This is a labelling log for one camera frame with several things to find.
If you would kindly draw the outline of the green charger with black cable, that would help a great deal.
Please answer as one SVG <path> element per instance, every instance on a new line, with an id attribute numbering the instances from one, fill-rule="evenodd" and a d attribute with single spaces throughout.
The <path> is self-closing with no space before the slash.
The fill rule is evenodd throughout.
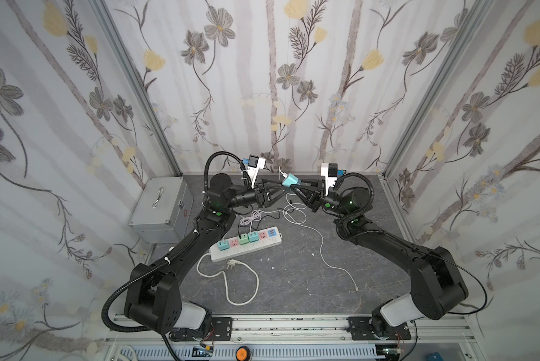
<path id="1" fill-rule="evenodd" d="M 240 245 L 246 245 L 249 243 L 249 238 L 248 238 L 248 235 L 247 234 L 243 234 L 243 235 L 240 235 L 238 237 L 238 243 Z"/>

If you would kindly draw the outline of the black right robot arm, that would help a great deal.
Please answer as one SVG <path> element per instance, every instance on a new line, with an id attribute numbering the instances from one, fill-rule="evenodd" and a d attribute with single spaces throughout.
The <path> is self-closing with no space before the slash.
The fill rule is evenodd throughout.
<path id="1" fill-rule="evenodd" d="M 344 174 L 331 187 L 324 180 L 301 180 L 290 189 L 312 211 L 322 210 L 333 216 L 340 239 L 374 251 L 408 274 L 409 293 L 372 312 L 369 329 L 377 338 L 390 337 L 408 321 L 424 317 L 440 320 L 454 314 L 454 309 L 468 298 L 463 279 L 467 271 L 456 264 L 449 250 L 408 242 L 366 217 L 375 198 L 372 182 L 366 176 Z"/>

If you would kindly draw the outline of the teal charger with cable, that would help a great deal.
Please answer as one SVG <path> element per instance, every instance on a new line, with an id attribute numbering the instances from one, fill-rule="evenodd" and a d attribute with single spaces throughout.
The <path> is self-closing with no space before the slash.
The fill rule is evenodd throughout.
<path id="1" fill-rule="evenodd" d="M 226 251 L 226 250 L 229 250 L 231 248 L 230 246 L 230 242 L 226 239 L 223 239 L 223 240 L 220 240 L 219 242 L 217 242 L 217 247 L 220 251 Z"/>

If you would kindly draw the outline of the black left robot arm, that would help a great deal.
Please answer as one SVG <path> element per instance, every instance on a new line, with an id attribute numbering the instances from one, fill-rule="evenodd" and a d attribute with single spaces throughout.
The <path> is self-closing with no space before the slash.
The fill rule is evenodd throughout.
<path id="1" fill-rule="evenodd" d="M 167 336 L 182 330 L 193 338 L 206 337 L 213 329 L 211 312 L 181 299 L 181 285 L 190 269 L 211 246 L 221 241 L 236 219 L 235 209 L 257 205 L 268 208 L 300 180 L 289 174 L 282 181 L 255 175 L 261 167 L 258 156 L 238 161 L 243 184 L 236 186 L 228 174 L 209 175 L 210 165 L 223 152 L 213 153 L 204 168 L 202 210 L 193 221 L 193 230 L 160 260 L 139 264 L 127 283 L 106 300 L 101 319 L 115 332 L 154 331 Z"/>

